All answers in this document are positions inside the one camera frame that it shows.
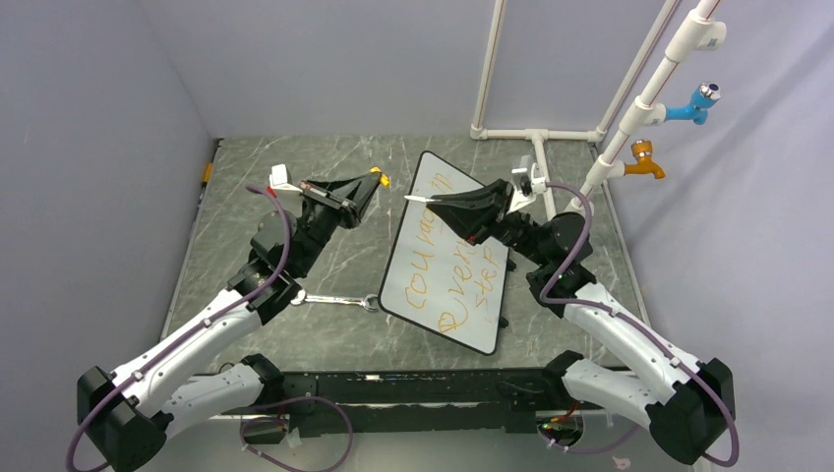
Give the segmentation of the yellow marker cap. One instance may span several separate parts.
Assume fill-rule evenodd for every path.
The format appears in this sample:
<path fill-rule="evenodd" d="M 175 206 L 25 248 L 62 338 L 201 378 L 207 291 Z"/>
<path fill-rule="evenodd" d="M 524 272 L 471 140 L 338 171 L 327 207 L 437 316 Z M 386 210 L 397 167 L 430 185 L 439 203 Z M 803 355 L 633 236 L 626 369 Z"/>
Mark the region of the yellow marker cap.
<path fill-rule="evenodd" d="M 370 172 L 377 178 L 381 186 L 384 188 L 390 187 L 390 177 L 380 167 L 372 167 Z"/>

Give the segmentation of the yellow marker pen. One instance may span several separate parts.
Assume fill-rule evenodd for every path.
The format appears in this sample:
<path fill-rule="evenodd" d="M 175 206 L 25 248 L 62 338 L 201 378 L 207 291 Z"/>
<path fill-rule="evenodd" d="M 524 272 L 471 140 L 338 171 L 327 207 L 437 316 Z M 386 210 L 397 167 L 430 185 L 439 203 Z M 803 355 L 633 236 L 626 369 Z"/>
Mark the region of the yellow marker pen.
<path fill-rule="evenodd" d="M 407 201 L 421 203 L 421 204 L 424 204 L 424 205 L 427 205 L 429 203 L 432 203 L 432 202 L 436 201 L 436 199 L 421 197 L 421 196 L 415 196 L 415 195 L 406 195 L 406 196 L 404 196 L 404 198 Z"/>

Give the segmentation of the black-framed whiteboard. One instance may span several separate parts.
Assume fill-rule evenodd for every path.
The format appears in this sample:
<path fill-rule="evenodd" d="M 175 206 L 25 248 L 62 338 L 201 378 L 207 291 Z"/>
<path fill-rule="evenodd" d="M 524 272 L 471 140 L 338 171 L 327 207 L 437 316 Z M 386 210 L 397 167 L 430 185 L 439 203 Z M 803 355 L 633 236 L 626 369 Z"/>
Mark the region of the black-framed whiteboard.
<path fill-rule="evenodd" d="M 379 302 L 386 313 L 483 355 L 499 340 L 509 250 L 471 246 L 425 204 L 405 202 Z"/>

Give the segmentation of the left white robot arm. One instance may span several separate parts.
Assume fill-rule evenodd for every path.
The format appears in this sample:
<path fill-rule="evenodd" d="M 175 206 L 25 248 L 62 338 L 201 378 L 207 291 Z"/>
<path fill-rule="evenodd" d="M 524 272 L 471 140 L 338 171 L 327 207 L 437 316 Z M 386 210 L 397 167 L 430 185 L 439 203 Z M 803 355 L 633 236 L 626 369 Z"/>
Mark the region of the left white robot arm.
<path fill-rule="evenodd" d="M 92 367 L 77 382 L 79 427 L 72 444 L 88 438 L 104 466 L 135 471 L 169 439 L 232 410 L 268 413 L 285 405 L 284 374 L 260 354 L 205 375 L 203 367 L 239 339 L 267 325 L 302 292 L 306 277 L 340 229 L 363 219 L 389 179 L 379 168 L 336 181 L 291 183 L 276 165 L 265 186 L 249 191 L 272 206 L 250 241 L 245 263 L 190 320 L 144 354 L 113 370 Z"/>

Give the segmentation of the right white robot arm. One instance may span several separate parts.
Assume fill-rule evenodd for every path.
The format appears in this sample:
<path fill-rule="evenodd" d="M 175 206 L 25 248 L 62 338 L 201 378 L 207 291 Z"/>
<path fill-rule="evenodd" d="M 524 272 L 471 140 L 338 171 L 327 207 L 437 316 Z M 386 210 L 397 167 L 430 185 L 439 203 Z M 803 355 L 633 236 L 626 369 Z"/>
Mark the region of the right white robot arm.
<path fill-rule="evenodd" d="M 526 275 L 536 302 L 591 334 L 630 370 L 624 375 L 566 351 L 542 370 L 548 404 L 589 402 L 629 419 L 679 463 L 733 467 L 740 459 L 734 376 L 718 358 L 702 361 L 625 308 L 582 265 L 592 248 L 591 219 L 561 212 L 544 223 L 522 211 L 517 186 L 498 179 L 469 192 L 425 201 L 470 246 L 495 240 L 535 264 Z"/>

